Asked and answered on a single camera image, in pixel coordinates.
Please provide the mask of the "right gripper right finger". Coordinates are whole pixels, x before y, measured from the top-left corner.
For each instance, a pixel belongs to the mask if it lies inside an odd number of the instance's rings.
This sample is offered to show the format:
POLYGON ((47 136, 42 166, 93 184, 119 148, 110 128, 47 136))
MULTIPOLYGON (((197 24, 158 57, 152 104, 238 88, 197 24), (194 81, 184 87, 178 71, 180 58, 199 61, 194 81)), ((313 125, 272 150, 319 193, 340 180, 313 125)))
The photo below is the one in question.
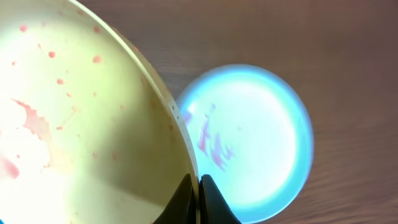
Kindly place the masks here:
POLYGON ((241 224, 208 174, 201 177, 199 202, 201 224, 241 224))

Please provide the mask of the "yellow-green plate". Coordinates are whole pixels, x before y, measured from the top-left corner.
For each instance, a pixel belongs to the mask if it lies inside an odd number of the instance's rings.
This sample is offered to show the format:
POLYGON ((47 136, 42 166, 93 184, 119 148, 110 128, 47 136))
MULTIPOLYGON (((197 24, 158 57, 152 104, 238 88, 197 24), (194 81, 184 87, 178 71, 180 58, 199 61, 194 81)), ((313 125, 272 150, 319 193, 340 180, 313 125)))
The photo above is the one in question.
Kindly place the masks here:
POLYGON ((1 222, 154 223, 197 165, 160 76, 78 1, 1 1, 1 222))

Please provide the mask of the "light blue plate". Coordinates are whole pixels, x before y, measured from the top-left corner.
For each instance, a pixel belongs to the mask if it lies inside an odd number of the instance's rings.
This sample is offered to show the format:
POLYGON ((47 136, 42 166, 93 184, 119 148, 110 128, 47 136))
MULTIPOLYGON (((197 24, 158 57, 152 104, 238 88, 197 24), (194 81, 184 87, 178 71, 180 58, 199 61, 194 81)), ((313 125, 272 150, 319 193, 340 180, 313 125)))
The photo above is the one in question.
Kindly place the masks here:
POLYGON ((313 161, 310 117, 296 92, 252 65, 225 65, 177 101, 199 175, 210 175, 242 223, 268 220, 303 189, 313 161))

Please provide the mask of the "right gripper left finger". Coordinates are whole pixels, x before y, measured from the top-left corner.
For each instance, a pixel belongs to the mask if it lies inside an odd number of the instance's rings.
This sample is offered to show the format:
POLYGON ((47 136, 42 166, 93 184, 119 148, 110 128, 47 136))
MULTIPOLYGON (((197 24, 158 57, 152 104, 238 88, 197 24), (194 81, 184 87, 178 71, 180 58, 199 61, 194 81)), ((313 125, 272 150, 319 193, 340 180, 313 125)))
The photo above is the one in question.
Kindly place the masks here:
POLYGON ((190 174, 186 174, 153 224, 196 224, 196 205, 190 174))

